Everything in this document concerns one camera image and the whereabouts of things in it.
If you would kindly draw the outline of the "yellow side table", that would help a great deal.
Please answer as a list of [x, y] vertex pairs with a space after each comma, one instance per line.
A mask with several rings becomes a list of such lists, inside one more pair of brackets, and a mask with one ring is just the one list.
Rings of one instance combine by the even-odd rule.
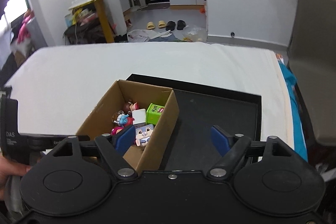
[[109, 24], [108, 17], [105, 12], [104, 0], [84, 0], [84, 2], [78, 4], [72, 4], [68, 10], [79, 9], [86, 5], [93, 3], [97, 11], [98, 19], [100, 20], [101, 28], [104, 33], [104, 37], [107, 43], [114, 43], [114, 36], [112, 32], [112, 27]]

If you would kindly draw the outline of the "white plastic bag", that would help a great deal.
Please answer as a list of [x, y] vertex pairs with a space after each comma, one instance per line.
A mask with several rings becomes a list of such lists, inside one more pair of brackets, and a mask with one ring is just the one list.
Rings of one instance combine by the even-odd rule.
[[129, 43], [148, 42], [158, 38], [168, 38], [173, 33], [171, 31], [157, 32], [153, 30], [132, 30], [127, 33]]

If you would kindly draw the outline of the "grey bunny cube toy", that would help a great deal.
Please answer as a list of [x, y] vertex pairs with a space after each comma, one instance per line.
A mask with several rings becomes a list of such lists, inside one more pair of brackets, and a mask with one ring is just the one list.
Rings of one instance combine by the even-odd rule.
[[135, 126], [135, 144], [137, 147], [146, 147], [154, 131], [153, 124]]

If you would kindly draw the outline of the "black tray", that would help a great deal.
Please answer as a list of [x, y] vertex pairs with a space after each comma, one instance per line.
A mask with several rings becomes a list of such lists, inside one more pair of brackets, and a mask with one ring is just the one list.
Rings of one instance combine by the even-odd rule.
[[160, 170], [207, 171], [221, 156], [211, 141], [217, 125], [227, 133], [261, 139], [261, 96], [201, 84], [132, 74], [128, 80], [172, 88], [179, 116]]

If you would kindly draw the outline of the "pink bear figurine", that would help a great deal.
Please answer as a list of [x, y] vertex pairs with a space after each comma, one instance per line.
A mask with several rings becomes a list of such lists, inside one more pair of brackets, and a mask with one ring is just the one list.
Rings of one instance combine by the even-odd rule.
[[123, 130], [122, 126], [116, 126], [112, 129], [110, 134], [113, 135], [113, 136], [117, 135], [121, 130]]

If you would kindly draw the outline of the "green hexagonal box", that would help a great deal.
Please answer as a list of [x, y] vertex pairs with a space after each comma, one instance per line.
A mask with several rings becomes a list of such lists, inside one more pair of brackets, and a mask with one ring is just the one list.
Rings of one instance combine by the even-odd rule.
[[164, 106], [151, 103], [146, 111], [146, 123], [156, 125], [164, 111]]

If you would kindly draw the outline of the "brown haired doll figurine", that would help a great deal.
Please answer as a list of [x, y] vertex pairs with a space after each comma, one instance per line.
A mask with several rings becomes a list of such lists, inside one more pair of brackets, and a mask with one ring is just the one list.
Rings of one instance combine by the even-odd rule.
[[139, 104], [137, 102], [133, 102], [132, 100], [128, 100], [124, 103], [122, 111], [124, 114], [131, 114], [134, 110], [139, 110]]

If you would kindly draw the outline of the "red crab toy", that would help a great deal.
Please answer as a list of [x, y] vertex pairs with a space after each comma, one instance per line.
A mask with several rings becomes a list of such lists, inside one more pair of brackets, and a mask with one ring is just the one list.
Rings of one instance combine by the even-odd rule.
[[122, 110], [112, 115], [112, 122], [115, 126], [126, 127], [132, 125], [134, 118], [129, 114], [125, 114]]

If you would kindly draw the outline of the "grey chair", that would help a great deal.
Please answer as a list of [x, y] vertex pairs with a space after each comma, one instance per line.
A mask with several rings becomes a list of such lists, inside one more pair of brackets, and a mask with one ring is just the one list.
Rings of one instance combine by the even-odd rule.
[[289, 47], [316, 141], [335, 145], [335, 0], [298, 0]]

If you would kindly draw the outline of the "white charger plug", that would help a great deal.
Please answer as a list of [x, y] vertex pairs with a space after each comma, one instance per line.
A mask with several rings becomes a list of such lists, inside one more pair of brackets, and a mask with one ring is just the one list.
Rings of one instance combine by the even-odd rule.
[[146, 109], [132, 111], [133, 124], [146, 123]]

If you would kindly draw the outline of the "brown cardboard box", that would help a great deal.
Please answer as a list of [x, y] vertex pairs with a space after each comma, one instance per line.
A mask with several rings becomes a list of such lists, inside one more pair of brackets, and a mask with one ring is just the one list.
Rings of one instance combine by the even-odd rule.
[[151, 103], [163, 107], [149, 144], [145, 148], [133, 145], [123, 156], [138, 173], [157, 170], [179, 115], [175, 92], [171, 88], [125, 80], [115, 81], [76, 134], [88, 135], [93, 140], [99, 135], [110, 133], [116, 125], [114, 121], [117, 112], [122, 110], [128, 100], [137, 103], [141, 109], [147, 109]]

